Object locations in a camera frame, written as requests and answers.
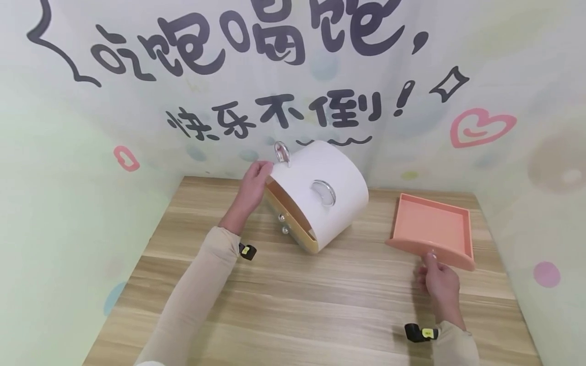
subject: yellow tag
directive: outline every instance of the yellow tag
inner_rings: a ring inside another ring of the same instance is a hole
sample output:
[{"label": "yellow tag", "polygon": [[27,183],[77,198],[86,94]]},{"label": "yellow tag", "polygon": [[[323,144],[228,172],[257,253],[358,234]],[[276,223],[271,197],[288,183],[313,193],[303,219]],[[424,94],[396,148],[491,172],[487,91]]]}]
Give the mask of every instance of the yellow tag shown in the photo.
[{"label": "yellow tag", "polygon": [[429,328],[423,328],[421,330],[421,334],[423,334],[423,336],[425,338],[433,338],[434,337],[434,330],[433,329],[429,329]]}]

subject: pink tray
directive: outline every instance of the pink tray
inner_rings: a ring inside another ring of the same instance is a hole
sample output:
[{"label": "pink tray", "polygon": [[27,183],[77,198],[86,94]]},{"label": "pink tray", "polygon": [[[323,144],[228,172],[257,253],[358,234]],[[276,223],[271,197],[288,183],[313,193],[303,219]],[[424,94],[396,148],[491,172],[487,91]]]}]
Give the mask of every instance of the pink tray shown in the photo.
[{"label": "pink tray", "polygon": [[391,247],[424,256],[433,251],[444,264],[474,271],[470,211],[401,193]]}]

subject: metal ring handle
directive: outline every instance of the metal ring handle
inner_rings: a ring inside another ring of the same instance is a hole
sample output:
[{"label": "metal ring handle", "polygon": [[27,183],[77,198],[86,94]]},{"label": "metal ring handle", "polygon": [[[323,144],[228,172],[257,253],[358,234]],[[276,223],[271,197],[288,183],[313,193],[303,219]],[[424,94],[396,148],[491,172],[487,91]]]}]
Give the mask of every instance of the metal ring handle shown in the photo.
[{"label": "metal ring handle", "polygon": [[291,154],[285,143],[282,141],[275,142],[275,155],[280,163],[286,162],[287,167],[291,167]]},{"label": "metal ring handle", "polygon": [[316,191],[322,198],[322,205],[325,207],[332,207],[336,204],[336,192],[332,186],[324,180],[316,179],[311,183],[311,189]]}]

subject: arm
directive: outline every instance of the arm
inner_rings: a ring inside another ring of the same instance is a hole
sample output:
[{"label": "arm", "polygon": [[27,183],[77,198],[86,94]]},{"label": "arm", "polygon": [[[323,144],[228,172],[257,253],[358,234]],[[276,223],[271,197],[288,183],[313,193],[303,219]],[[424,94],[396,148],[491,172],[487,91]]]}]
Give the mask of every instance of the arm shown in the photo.
[{"label": "arm", "polygon": [[264,182],[271,170],[269,162],[255,162],[250,166],[230,209],[219,226],[207,234],[199,253],[175,286],[135,364],[156,361],[164,366],[184,366],[187,363],[192,341],[236,264],[239,235],[246,219],[262,200]]},{"label": "arm", "polygon": [[417,280],[431,296],[439,328],[438,339],[432,341],[434,366],[478,366],[478,349],[460,312],[458,275],[431,253],[423,260],[425,267],[419,269]]}]

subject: exclamation mark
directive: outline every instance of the exclamation mark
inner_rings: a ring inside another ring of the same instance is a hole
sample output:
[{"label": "exclamation mark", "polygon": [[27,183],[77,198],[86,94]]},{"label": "exclamation mark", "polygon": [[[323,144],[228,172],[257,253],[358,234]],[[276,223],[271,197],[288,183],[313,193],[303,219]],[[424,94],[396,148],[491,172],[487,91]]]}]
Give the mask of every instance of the exclamation mark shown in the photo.
[{"label": "exclamation mark", "polygon": [[405,85],[403,85],[403,90],[401,90],[401,94],[399,95],[399,99],[397,100],[398,109],[395,111],[395,113],[393,113],[395,117],[399,117],[401,114],[403,114],[403,110],[401,108],[405,107],[405,105],[407,104],[407,99],[409,98],[409,95],[411,95],[411,92],[413,91],[414,87],[414,80],[409,80],[405,83]]}]

